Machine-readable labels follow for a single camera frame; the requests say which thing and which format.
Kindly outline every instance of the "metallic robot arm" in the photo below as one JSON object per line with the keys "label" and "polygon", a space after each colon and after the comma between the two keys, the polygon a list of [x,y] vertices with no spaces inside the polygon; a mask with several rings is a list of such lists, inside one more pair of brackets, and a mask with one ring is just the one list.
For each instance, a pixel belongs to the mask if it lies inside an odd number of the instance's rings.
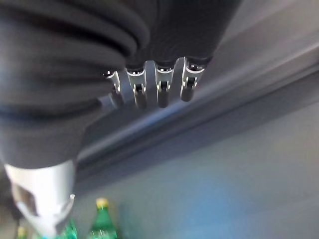
{"label": "metallic robot arm", "polygon": [[159,106],[168,105],[184,57],[189,101],[240,0],[0,1],[0,153],[12,194],[42,234],[67,222],[76,158],[98,98],[123,104],[126,69],[138,108],[147,106],[153,60]]}

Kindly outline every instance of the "gold bottle cap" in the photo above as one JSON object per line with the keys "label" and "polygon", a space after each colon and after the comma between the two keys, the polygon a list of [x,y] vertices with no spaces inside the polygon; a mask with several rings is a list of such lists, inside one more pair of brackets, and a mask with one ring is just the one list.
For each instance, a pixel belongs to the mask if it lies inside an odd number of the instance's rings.
{"label": "gold bottle cap", "polygon": [[18,237],[24,237],[27,234],[27,229],[25,227],[18,227]]}
{"label": "gold bottle cap", "polygon": [[107,208],[109,206],[109,201],[106,198],[98,198],[96,200],[97,208]]}

